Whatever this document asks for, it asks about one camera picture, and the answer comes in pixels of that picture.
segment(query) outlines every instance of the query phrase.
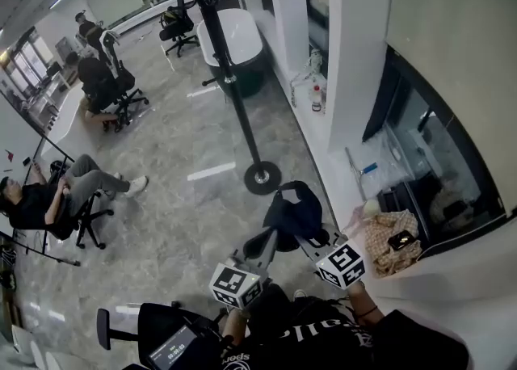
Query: plaid cloth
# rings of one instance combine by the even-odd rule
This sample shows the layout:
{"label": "plaid cloth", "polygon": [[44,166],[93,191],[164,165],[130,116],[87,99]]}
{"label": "plaid cloth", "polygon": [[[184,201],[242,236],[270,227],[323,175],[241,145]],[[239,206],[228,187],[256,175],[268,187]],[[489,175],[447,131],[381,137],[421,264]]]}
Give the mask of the plaid cloth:
{"label": "plaid cloth", "polygon": [[380,213],[368,222],[365,246],[379,277],[406,269],[422,253],[418,240],[400,250],[394,250],[388,244],[388,239],[404,230],[415,238],[418,237],[418,222],[407,209],[402,212]]}

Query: person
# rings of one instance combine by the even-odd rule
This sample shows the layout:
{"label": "person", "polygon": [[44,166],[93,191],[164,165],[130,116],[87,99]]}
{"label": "person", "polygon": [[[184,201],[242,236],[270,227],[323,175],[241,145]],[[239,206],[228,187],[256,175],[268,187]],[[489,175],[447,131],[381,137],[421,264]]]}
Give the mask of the person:
{"label": "person", "polygon": [[[465,369],[463,343],[421,326],[399,311],[384,315],[360,281],[348,289],[351,310],[295,292],[290,301],[275,284],[247,311],[233,309],[223,336],[233,348],[221,370]],[[246,325],[250,336],[245,338]]]}
{"label": "person", "polygon": [[79,58],[77,53],[71,53],[66,58],[66,64],[76,69],[85,97],[81,105],[87,121],[116,122],[119,116],[113,113],[102,113],[120,94],[120,88],[110,69],[94,57]]}
{"label": "person", "polygon": [[57,183],[47,183],[40,166],[32,163],[36,183],[21,187],[5,177],[0,182],[0,210],[9,217],[13,228],[46,229],[59,233],[60,222],[78,214],[97,190],[123,192],[135,196],[147,186],[147,176],[131,182],[119,174],[110,175],[99,169],[95,161],[83,154]]}
{"label": "person", "polygon": [[101,62],[111,65],[111,61],[104,52],[103,45],[100,41],[100,36],[103,34],[104,29],[99,25],[88,21],[84,12],[79,12],[75,15],[75,22],[79,24],[79,34],[99,53],[99,59]]}

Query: display screen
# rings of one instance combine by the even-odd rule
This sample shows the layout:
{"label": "display screen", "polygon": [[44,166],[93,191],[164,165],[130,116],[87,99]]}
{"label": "display screen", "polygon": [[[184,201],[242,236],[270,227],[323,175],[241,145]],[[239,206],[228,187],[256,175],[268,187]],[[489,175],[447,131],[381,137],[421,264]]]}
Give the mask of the display screen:
{"label": "display screen", "polygon": [[196,337],[191,329],[183,326],[152,353],[149,359],[157,370],[170,370],[174,362],[179,359]]}

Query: hand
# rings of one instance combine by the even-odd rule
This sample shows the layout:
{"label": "hand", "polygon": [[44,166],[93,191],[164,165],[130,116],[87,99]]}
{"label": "hand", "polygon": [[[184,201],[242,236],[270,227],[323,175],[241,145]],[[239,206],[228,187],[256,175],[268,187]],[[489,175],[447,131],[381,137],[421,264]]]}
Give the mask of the hand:
{"label": "hand", "polygon": [[32,170],[34,170],[34,173],[36,174],[41,174],[41,167],[35,160],[32,161]]}
{"label": "hand", "polygon": [[57,190],[61,191],[63,193],[63,190],[68,186],[68,180],[65,177],[62,177],[59,179],[59,182],[57,182]]}

